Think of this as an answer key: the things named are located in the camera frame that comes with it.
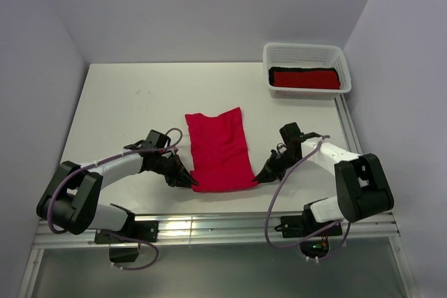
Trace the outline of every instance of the red cloth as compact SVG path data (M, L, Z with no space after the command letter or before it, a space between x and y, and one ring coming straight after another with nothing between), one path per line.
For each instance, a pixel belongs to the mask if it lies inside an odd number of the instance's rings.
M247 143L242 127L241 109L235 108L218 117L201 113L186 114L191 137L194 170L199 183L195 192L226 192L253 188Z
M333 68L271 68L270 84L274 87L340 90L338 74Z

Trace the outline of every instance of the metal frame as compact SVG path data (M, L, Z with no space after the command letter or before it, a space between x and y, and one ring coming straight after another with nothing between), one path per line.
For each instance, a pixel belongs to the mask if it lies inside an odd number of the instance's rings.
M346 140L347 149L361 154L358 141L346 101L343 96L335 99L340 124ZM299 214L297 212L273 213L270 220L270 238L272 241L283 241L281 233L275 232L273 227L279 224L279 217L285 214ZM164 215L137 216L136 220L158 220L159 234L157 245L179 244L228 244L253 243L264 241L263 225L265 214L197 214L197 215ZM38 225L34 238L31 255L23 278L18 297L30 297L37 273L41 264L43 252L50 248L108 248L109 245L94 244L94 230L88 230L79 235L55 235L50 232L46 222ZM391 212L379 214L371 218L354 223L351 226L349 239L389 237L395 259L402 277L408 297L419 297L417 287L408 260L402 250L400 234L394 216Z

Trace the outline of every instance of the laundry basket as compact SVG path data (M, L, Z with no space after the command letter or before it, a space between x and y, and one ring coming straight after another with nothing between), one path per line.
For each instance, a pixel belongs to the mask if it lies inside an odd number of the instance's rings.
M351 76L340 48L334 45L301 45L297 43L268 43L263 53L265 81L273 98L333 99L351 90ZM268 71L273 66L284 68L335 68L340 90L296 89L273 87Z

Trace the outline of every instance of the wall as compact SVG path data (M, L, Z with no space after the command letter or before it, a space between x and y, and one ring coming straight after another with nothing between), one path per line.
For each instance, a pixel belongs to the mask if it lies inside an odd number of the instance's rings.
M447 290L446 0L369 0L344 49L364 151L381 157L424 297Z
M343 47L367 0L51 0L89 63L260 61L265 42Z
M0 0L0 296L16 297L35 208L59 161L85 63L48 0Z

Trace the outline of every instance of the cable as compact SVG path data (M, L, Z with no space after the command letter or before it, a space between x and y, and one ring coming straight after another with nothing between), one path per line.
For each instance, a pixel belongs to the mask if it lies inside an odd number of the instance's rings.
M110 230L101 230L101 232L104 232L108 235L110 235L111 237L114 237L115 239L121 240L121 241L128 241L128 242L134 242L136 244L145 244L146 246L151 247L152 249L155 250L155 257L154 259L147 263L146 265L142 265L141 267L123 267L122 265L118 265L117 263L113 263L113 266L116 268L119 268L121 270L127 270L127 271L137 271L137 270L143 270L146 268L149 268L151 265L153 265L157 259L159 258L160 255L160 251L159 249L151 244L150 242L144 241L144 240L140 240L140 239L132 239L131 237L122 237L121 235L118 235Z
M268 243L269 246L273 247L273 248L291 248L291 247L296 247L299 246L302 242L307 241L308 239L311 239L312 237L315 237L316 235L324 232L325 230L328 230L329 228L336 226L336 225L340 225L341 221L334 221L333 223L330 223L326 226L324 226L323 228L316 230L315 232L307 235L306 237L301 238L298 241L295 241L291 244L286 244L286 245L278 245L278 244L274 244L269 236L268 236L268 223L270 220L270 217L272 215L272 210L273 210L273 206L278 198L279 192L281 191L282 187L284 186L284 184L286 183L286 180L288 179L288 177L291 175L291 173L298 167L300 166L303 162L305 162L306 160L308 160L310 157L312 157L314 154L316 154L320 148L321 145L323 144L324 139L328 139L330 136L329 135L324 135L321 137L321 141L318 142L318 144L316 145L315 149L313 151L311 151L310 153L308 153L306 156L304 156L303 158L301 158L297 163L295 163L290 169L288 169L286 171L286 174L284 175L284 178L279 182L279 185L276 189L276 191L274 192L273 198L270 202L270 205L268 207L267 210L267 215L265 217L265 222L264 222L264 236L265 236L265 240ZM348 227L346 229L346 232L344 234L344 237L342 239L342 242L340 243L340 245L330 254L327 254L326 256L324 256L323 258L320 258L319 260L324 260L326 258L329 258L330 256L332 256L334 253L336 253L340 247L344 244L344 242L346 241L346 238L348 237L348 233L349 233L349 229L351 228L351 223L348 224Z
M106 163L112 162L112 161L117 160L118 158L121 158L123 156L129 156L129 155L134 155L134 154L143 154L143 153L154 153L154 152L157 152L157 151L166 151L168 149L172 149L175 146L177 146L180 143L180 141L182 141L182 138L183 138L183 133L182 133L182 131L179 128L171 128L170 130L168 130L166 132L166 135L169 134L172 131L179 132L179 134L180 134L179 139L174 144L171 144L171 145L167 146L166 148L162 148L162 149L158 149L158 148L157 149L139 149L139 150L133 150L133 151L126 151L126 152L124 152L122 154L116 154L116 155L113 155L111 157L104 158L104 159L98 161L97 163L92 163L92 164L86 165L84 167L81 167L80 169L77 169L77 170L73 171L67 177L65 177L64 180L58 185L58 187L54 191L53 196L51 197L51 200L50 200L50 204L48 206L47 221L48 221L48 227L50 228L50 230L53 233L55 233L55 234L63 234L63 233L66 232L66 230L57 230L56 227L54 226L54 223L53 223L53 208L54 208L54 204L56 202L57 196L59 195L59 193L61 192L62 188L68 183L68 181L70 179L72 179L77 174L80 174L81 172L84 172L84 171L92 169L94 167L98 167L100 165L104 165Z

